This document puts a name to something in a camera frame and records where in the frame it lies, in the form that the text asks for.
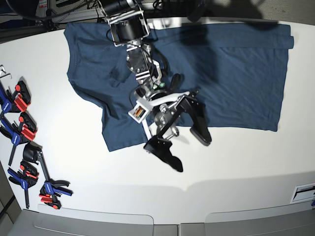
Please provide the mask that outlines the blue red bar clamp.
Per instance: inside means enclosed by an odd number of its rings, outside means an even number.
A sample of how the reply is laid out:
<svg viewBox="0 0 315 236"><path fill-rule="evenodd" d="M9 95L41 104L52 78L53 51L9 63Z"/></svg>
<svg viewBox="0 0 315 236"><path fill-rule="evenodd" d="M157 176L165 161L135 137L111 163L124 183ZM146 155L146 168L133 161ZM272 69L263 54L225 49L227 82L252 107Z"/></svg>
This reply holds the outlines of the blue red bar clamp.
<svg viewBox="0 0 315 236"><path fill-rule="evenodd" d="M38 151L38 161L41 164L45 177L44 184L39 193L41 202L54 209L60 209L62 204L59 200L59 197L62 195L72 196L73 194L72 190L67 189L67 187L70 185L70 182L65 180L53 180L50 178L42 151Z"/></svg>
<svg viewBox="0 0 315 236"><path fill-rule="evenodd" d="M5 91L0 85L0 118L7 113L21 113L26 111L31 103L31 94L26 83L20 80L15 86L15 91L11 94L9 90Z"/></svg>
<svg viewBox="0 0 315 236"><path fill-rule="evenodd" d="M1 118L0 132L11 140L13 144L8 165L11 166L15 151L18 145L27 144L34 140L37 127L31 116L27 112L21 112L18 118L19 125L10 123L6 117Z"/></svg>
<svg viewBox="0 0 315 236"><path fill-rule="evenodd" d="M7 172L9 173L9 181L21 186L25 194L25 205L29 209L29 188L36 185L38 180L38 171L37 169L30 164L29 162L22 160L20 162L20 171L14 171L11 168L8 168Z"/></svg>

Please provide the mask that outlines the white slotted label plate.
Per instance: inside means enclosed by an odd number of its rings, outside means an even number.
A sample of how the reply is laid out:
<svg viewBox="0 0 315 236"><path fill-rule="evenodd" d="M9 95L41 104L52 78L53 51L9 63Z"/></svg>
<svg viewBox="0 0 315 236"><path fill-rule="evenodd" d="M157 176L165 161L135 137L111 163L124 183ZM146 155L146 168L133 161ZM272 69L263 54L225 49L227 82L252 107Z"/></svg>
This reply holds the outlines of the white slotted label plate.
<svg viewBox="0 0 315 236"><path fill-rule="evenodd" d="M296 186L290 203L301 203L307 201L313 201L315 199L315 184L305 184Z"/></svg>

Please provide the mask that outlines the grey right chair back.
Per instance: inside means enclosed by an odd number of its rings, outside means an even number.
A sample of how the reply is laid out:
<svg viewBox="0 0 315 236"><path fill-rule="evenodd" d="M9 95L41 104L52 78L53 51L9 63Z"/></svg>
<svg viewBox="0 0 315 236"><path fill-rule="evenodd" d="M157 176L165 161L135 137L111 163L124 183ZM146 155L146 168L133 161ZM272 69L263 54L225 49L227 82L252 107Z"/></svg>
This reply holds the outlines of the grey right chair back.
<svg viewBox="0 0 315 236"><path fill-rule="evenodd" d="M214 212L203 223L183 223L180 236L313 236L315 210L311 203Z"/></svg>

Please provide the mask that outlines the grey left chair back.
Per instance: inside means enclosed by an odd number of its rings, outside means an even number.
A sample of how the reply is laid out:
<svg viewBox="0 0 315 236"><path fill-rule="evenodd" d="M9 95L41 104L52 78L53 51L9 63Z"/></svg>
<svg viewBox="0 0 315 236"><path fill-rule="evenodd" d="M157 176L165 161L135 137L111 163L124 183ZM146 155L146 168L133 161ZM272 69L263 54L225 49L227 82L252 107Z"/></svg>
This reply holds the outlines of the grey left chair back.
<svg viewBox="0 0 315 236"><path fill-rule="evenodd" d="M9 236L177 236L176 225L125 224L23 210Z"/></svg>

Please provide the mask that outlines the grey chair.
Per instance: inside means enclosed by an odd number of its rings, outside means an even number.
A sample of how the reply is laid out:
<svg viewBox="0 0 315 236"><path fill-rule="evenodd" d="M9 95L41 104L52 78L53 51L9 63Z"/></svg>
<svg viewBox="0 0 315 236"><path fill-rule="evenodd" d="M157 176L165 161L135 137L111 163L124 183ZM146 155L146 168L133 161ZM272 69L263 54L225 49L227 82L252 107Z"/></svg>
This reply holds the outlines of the grey chair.
<svg viewBox="0 0 315 236"><path fill-rule="evenodd" d="M214 212L203 223L183 223L180 236L313 236L315 210L311 203Z"/></svg>
<svg viewBox="0 0 315 236"><path fill-rule="evenodd" d="M176 225L125 224L23 210L9 236L177 236Z"/></svg>

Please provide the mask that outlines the dark blue T-shirt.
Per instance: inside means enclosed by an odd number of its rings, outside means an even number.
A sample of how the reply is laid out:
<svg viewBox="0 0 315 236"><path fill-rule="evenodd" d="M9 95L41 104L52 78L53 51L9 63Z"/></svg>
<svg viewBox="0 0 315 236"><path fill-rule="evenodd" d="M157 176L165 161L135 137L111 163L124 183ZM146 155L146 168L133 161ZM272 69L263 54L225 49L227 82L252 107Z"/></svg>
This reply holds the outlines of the dark blue T-shirt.
<svg viewBox="0 0 315 236"><path fill-rule="evenodd" d="M70 60L67 76L75 92L102 110L109 151L146 142L129 115L135 76L126 50L106 37L109 26L70 23L64 31ZM205 24L155 29L148 42L165 56L165 81L181 75L177 92L199 89L209 127L277 131L284 98L288 51L294 46L284 24Z"/></svg>

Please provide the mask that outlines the bottom blue red bar clamp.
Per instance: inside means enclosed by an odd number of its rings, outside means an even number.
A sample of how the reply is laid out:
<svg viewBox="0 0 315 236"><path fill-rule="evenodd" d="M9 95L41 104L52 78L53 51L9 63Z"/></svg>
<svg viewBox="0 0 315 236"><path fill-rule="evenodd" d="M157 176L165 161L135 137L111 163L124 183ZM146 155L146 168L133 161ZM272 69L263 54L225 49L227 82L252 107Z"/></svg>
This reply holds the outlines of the bottom blue red bar clamp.
<svg viewBox="0 0 315 236"><path fill-rule="evenodd" d="M65 180L53 180L50 178L42 151L38 151L38 161L41 164L45 177L44 184L39 193L41 202L54 209L60 209L62 204L59 200L59 197L62 195L72 196L73 194L72 190L67 189L67 187L70 185L70 182Z"/></svg>

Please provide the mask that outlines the top blue red bar clamp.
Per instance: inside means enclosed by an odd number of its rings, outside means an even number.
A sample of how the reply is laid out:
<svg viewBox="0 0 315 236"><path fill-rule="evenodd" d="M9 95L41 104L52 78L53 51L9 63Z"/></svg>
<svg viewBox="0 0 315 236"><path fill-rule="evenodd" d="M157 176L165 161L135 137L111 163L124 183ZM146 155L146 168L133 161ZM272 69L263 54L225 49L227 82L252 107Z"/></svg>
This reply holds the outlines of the top blue red bar clamp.
<svg viewBox="0 0 315 236"><path fill-rule="evenodd" d="M15 86L15 91L11 94L9 90L5 91L0 85L0 118L7 113L21 113L26 111L31 103L31 94L26 83L20 80Z"/></svg>

